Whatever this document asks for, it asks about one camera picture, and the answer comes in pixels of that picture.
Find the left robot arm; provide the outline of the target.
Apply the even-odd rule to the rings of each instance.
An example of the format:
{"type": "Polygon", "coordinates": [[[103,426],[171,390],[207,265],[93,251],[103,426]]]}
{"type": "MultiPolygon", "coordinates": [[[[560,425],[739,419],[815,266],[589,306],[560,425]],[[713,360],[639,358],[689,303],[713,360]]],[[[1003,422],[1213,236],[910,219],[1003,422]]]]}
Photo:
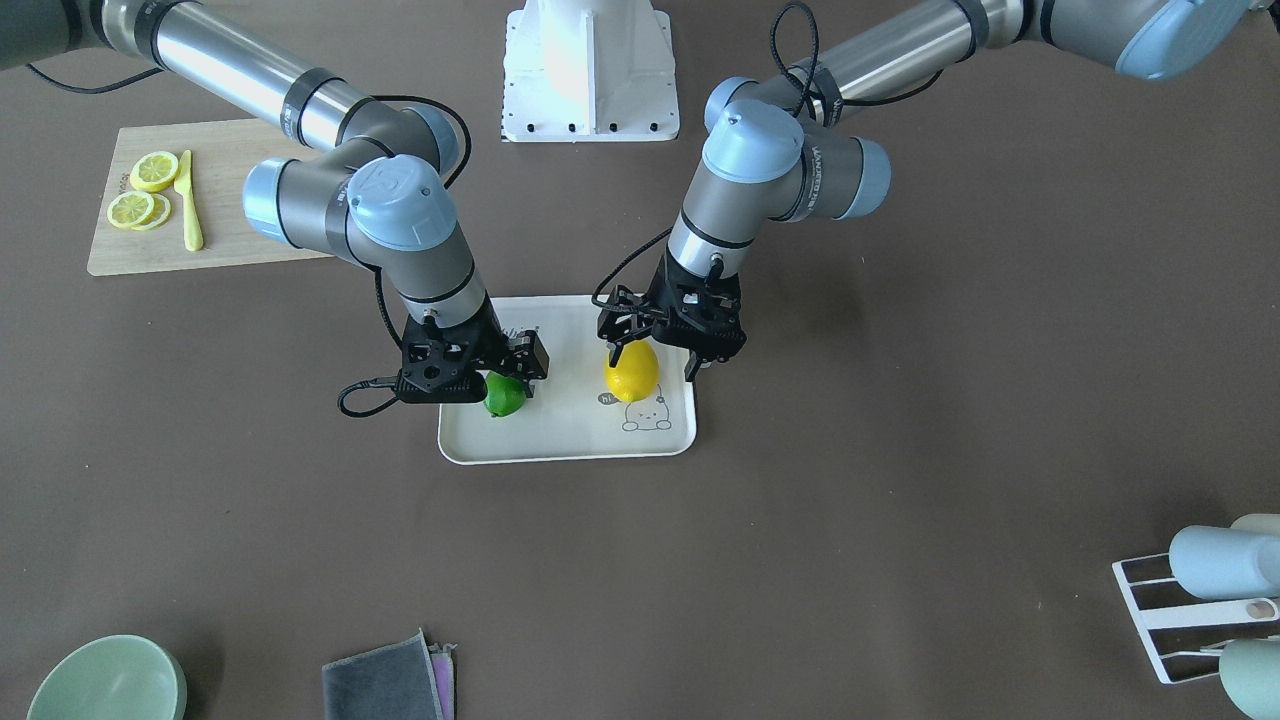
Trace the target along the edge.
{"type": "Polygon", "coordinates": [[[1262,199],[1230,133],[1277,128],[1275,1],[922,1],[800,61],[721,82],[707,140],[637,293],[603,281],[611,361],[645,340],[691,380],[746,343],[796,369],[867,359],[927,281],[1101,282],[1262,199]],[[1208,170],[1196,164],[1211,161],[1208,170]]]}

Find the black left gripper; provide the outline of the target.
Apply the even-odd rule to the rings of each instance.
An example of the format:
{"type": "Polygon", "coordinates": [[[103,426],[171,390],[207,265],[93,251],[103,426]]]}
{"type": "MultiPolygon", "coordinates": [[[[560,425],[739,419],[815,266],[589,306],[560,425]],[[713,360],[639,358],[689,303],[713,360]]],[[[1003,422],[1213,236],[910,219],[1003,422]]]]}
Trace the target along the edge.
{"type": "Polygon", "coordinates": [[[630,342],[653,338],[689,350],[685,380],[692,383],[709,361],[728,361],[748,338],[739,278],[727,275],[716,258],[710,274],[701,277],[666,251],[645,293],[617,284],[598,306],[598,337],[608,342],[609,368],[617,368],[630,342]]]}

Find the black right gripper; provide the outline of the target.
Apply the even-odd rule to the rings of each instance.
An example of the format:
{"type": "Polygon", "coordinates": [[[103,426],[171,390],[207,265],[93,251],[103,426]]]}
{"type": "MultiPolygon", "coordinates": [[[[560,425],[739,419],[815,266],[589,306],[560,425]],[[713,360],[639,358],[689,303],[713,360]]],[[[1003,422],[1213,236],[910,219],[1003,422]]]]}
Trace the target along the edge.
{"type": "Polygon", "coordinates": [[[401,341],[398,400],[407,404],[477,404],[488,396],[486,373],[503,375],[535,395],[545,380],[549,355],[535,329],[500,331],[492,302],[458,325],[442,328],[431,318],[410,316],[401,341]]]}

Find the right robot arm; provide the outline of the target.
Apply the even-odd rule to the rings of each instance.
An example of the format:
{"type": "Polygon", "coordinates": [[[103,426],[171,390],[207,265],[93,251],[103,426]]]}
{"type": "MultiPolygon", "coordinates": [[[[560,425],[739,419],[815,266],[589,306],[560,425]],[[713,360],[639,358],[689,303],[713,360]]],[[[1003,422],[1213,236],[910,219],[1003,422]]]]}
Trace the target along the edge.
{"type": "Polygon", "coordinates": [[[399,369],[372,384],[406,404],[529,397],[550,369],[532,331],[508,333],[445,182],[462,168],[465,124],[435,102],[387,102],[220,17],[200,1],[5,1],[3,67],[104,47],[188,79],[273,123],[301,158],[244,178],[246,220],[303,252],[390,284],[407,318],[399,369]]]}

